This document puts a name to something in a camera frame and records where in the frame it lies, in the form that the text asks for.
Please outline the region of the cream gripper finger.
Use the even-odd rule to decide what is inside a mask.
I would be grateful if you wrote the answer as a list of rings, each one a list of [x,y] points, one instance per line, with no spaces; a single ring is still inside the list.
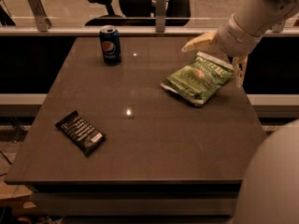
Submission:
[[[233,58],[232,65],[235,71],[236,85],[238,88],[243,86],[246,69],[247,69],[247,62],[248,62],[247,56]]]
[[[217,40],[217,31],[207,32],[188,41],[183,46],[181,51],[182,52],[190,52],[195,50],[210,51],[215,47],[216,40]]]

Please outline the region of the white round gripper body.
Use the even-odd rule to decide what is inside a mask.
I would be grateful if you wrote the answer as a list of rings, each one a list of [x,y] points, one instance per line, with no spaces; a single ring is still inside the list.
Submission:
[[[217,43],[221,51],[229,57],[247,56],[262,39],[241,28],[232,15],[217,31]]]

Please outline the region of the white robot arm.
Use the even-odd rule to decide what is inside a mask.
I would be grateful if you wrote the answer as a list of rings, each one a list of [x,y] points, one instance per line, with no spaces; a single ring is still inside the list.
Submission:
[[[240,59],[267,30],[298,13],[299,0],[244,0],[218,30],[199,35],[184,52],[219,48]],[[268,136],[242,180],[233,224],[299,224],[299,121]]]

